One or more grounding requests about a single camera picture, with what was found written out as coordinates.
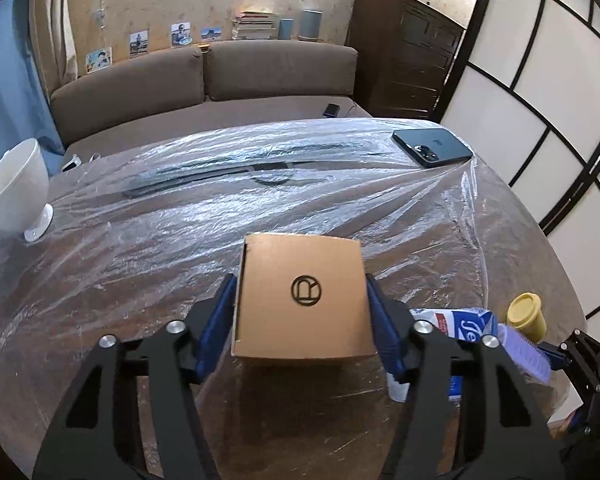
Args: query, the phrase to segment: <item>white bowl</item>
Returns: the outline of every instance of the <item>white bowl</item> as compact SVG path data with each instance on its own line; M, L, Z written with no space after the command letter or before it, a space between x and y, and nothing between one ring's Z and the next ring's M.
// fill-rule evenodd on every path
M26 139L0 160L0 231L22 233L33 241L51 223L46 204L49 176L36 139Z

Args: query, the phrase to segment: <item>metal bolt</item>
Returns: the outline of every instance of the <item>metal bolt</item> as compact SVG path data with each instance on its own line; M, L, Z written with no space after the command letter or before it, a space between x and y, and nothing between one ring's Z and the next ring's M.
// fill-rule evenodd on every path
M179 334L180 332L184 332L186 327L184 321L176 319L167 323L167 332L170 334Z
M100 345L102 348L111 348L117 342L118 340L116 339L116 336L107 334L100 338L100 341L98 341L98 345Z
M491 334L482 336L482 344L487 346L488 348L497 348L498 346L500 346L498 338Z
M413 329L419 334L430 334L433 332L433 325L420 319L413 324Z

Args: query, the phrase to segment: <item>stack of books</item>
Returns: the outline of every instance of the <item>stack of books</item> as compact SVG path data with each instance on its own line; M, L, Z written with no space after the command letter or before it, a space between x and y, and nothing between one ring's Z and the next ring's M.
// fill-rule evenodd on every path
M270 40L276 37L278 15L271 12L248 10L235 17L234 40Z

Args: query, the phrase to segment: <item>yellow container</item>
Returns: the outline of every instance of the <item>yellow container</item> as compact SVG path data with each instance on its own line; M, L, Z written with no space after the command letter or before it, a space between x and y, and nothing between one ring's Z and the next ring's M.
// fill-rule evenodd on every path
M540 296L532 292L520 294L509 305L507 324L533 343L542 341L546 334L546 321L542 315Z

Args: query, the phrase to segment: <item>brown cardboard box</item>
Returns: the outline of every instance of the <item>brown cardboard box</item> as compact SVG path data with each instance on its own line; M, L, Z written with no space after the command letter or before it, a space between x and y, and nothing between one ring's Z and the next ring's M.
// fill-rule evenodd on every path
M359 241L271 233L246 237L234 356L306 360L375 353Z

